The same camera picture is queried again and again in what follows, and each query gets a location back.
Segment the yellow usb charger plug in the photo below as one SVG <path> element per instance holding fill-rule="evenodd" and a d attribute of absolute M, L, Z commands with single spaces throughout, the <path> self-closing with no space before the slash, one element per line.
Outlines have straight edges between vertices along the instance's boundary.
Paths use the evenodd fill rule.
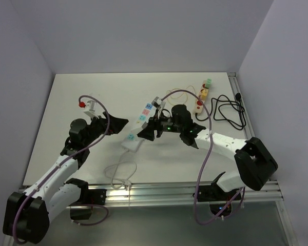
<path fill-rule="evenodd" d="M 202 100 L 205 100 L 207 98 L 207 95 L 208 95 L 208 89 L 202 89 L 201 94 L 200 94 L 200 98 Z"/>

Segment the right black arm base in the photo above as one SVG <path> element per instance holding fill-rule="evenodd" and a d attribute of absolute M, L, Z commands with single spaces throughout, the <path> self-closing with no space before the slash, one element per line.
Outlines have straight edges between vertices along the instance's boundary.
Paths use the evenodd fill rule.
<path fill-rule="evenodd" d="M 223 207 L 227 204 L 231 198 L 236 195 L 239 189 L 231 190 L 230 192 L 224 192 L 215 184 L 210 185 L 201 185 L 199 186 L 199 190 L 197 193 L 197 202 L 209 202 L 210 212 L 213 215 L 216 215 L 223 209 Z M 240 201 L 240 203 L 244 200 L 245 191 L 241 191 L 235 197 L 233 201 Z M 228 217 L 232 214 L 233 206 L 230 203 L 225 210 L 219 215 L 220 218 Z"/>

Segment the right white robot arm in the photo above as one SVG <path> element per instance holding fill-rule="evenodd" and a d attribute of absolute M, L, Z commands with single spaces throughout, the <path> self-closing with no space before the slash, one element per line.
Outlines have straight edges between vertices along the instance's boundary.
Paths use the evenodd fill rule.
<path fill-rule="evenodd" d="M 235 162 L 236 171 L 224 171 L 213 181 L 212 194 L 218 200 L 242 187 L 261 190 L 278 169 L 277 162 L 260 139 L 237 139 L 214 133 L 195 123 L 185 105 L 174 106 L 171 117 L 156 112 L 142 125 L 137 137 L 154 141 L 164 132 L 178 133 L 187 146 L 209 150 Z"/>

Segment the green usb charger plug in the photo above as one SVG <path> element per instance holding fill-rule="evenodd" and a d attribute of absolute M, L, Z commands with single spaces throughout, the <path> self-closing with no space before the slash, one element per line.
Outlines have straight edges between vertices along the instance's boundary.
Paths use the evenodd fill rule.
<path fill-rule="evenodd" d="M 211 83 L 212 83 L 212 80 L 210 78 L 208 78 L 206 80 L 206 82 L 205 82 L 205 86 L 204 87 L 208 89 L 210 87 Z"/>

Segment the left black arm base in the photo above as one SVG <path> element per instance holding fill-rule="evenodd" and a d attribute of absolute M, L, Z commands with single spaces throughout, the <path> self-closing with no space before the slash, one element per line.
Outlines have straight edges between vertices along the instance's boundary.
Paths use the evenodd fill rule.
<path fill-rule="evenodd" d="M 105 221 L 109 215 L 109 210 L 105 207 L 106 193 L 106 189 L 90 189 L 83 198 L 70 206 L 70 219 L 75 223 L 89 220 L 95 209 L 99 208 L 104 211 L 104 217 L 98 222 L 91 222 L 90 225 Z"/>

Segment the beige red power strip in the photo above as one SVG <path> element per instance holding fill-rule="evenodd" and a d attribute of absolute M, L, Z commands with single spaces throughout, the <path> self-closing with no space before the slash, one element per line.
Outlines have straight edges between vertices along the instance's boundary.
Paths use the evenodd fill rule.
<path fill-rule="evenodd" d="M 203 105 L 204 105 L 205 100 L 208 96 L 210 85 L 211 85 L 210 79 L 203 81 L 202 86 L 200 88 L 200 91 L 198 93 L 198 97 L 199 97 L 200 100 L 196 99 L 196 102 L 195 102 L 195 107 L 194 107 L 194 110 L 193 110 L 194 114 L 200 114 L 203 111 Z"/>

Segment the white multicolour power strip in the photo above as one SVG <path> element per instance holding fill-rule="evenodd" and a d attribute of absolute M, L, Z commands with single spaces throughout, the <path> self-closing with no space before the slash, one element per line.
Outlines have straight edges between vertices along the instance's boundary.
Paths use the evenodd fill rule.
<path fill-rule="evenodd" d="M 156 112 L 156 107 L 151 103 L 147 103 L 142 113 L 138 116 L 130 132 L 127 134 L 125 139 L 121 142 L 121 146 L 130 152 L 136 152 L 142 144 L 144 138 L 138 137 L 140 133 L 148 123 L 150 117 L 153 117 Z"/>

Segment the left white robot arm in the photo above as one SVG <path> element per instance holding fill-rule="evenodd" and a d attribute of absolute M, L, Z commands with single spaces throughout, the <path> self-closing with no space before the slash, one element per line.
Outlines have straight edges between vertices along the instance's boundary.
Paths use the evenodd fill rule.
<path fill-rule="evenodd" d="M 90 148 L 106 135 L 120 133 L 127 119 L 104 113 L 90 123 L 79 118 L 70 124 L 69 136 L 53 166 L 32 186 L 13 192 L 8 200 L 3 233 L 15 243 L 39 243 L 50 223 L 73 203 L 85 204 L 90 198 L 88 182 L 72 177 L 85 163 Z"/>

